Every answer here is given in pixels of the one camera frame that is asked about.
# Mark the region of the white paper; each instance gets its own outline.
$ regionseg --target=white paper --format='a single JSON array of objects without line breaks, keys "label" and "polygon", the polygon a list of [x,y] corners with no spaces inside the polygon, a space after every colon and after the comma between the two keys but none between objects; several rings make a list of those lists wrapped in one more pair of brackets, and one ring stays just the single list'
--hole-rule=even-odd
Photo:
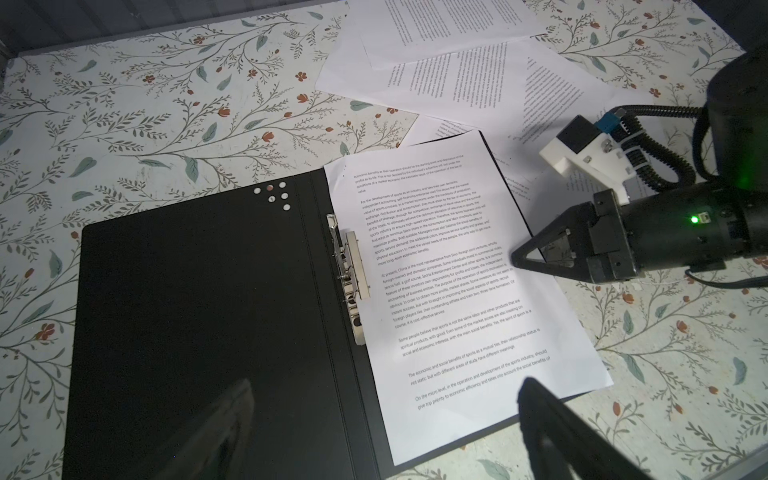
[{"label": "white paper", "polygon": [[[481,130],[531,231],[537,233],[563,210],[592,200],[598,191],[591,179],[578,170],[563,178],[538,152],[578,114],[594,122],[613,107],[650,104],[652,97],[612,87],[549,48],[534,41],[525,43],[529,44],[530,56],[524,109],[520,111],[521,127],[513,130],[496,120]],[[643,122],[651,136],[659,135],[657,121],[643,118]],[[473,128],[419,115],[402,144],[418,144]],[[630,198],[650,194],[639,179],[629,180],[625,185]]]},{"label": "white paper", "polygon": [[545,33],[519,0],[349,0],[349,8],[376,70]]},{"label": "white paper", "polygon": [[520,72],[527,58],[520,55],[527,48],[521,42],[372,70],[358,27],[353,18],[345,20],[315,89],[464,124],[521,124],[525,76]]},{"label": "white paper", "polygon": [[371,298],[358,308],[396,465],[611,377],[552,276],[512,269],[530,238],[477,131],[326,166]]}]

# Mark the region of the red flower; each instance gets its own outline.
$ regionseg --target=red flower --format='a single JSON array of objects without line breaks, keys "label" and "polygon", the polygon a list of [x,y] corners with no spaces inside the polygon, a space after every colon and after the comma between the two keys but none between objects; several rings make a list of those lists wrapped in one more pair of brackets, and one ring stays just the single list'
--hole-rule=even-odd
[{"label": "red flower", "polygon": [[35,334],[35,340],[45,341],[54,333],[56,333],[56,327],[53,323],[43,323],[40,331]]}]

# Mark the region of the open binder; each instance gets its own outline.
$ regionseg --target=open binder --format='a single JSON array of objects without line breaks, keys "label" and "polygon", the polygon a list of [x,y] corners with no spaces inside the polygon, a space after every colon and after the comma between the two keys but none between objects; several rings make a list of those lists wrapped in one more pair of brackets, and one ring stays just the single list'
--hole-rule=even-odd
[{"label": "open binder", "polygon": [[393,465],[323,169],[82,238],[65,480],[386,478],[517,421]]}]

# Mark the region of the table surface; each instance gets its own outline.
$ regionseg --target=table surface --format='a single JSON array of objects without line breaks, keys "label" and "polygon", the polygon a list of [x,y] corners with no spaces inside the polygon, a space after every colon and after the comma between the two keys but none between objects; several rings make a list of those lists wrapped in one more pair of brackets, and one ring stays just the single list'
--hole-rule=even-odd
[{"label": "table surface", "polygon": [[[740,54],[691,0],[528,7],[547,46],[648,92],[649,103],[702,105],[714,72]],[[9,65],[0,96],[0,478],[61,472],[86,223],[402,140],[416,115],[313,90],[348,8],[315,5]],[[668,121],[659,140],[687,154],[692,127]],[[738,260],[716,277],[766,269],[767,258]],[[702,478],[768,441],[765,289],[716,290],[681,270],[621,286],[559,282],[615,381],[568,405],[643,470]],[[122,328],[103,341],[120,342]],[[512,426],[399,477],[531,473]]]}]

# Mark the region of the metal clip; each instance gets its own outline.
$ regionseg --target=metal clip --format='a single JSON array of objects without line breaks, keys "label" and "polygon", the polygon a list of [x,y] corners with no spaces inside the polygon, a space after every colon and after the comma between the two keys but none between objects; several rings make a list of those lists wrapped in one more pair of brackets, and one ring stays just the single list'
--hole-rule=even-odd
[{"label": "metal clip", "polygon": [[336,215],[327,215],[327,219],[328,228],[331,230],[331,237],[333,238],[333,257],[339,267],[339,280],[344,292],[344,303],[349,313],[349,322],[355,336],[355,344],[365,345],[366,338],[362,333],[357,300],[370,298],[370,293],[366,275],[362,269],[357,237],[352,231],[346,232],[344,235],[339,234],[339,223],[336,220]]}]

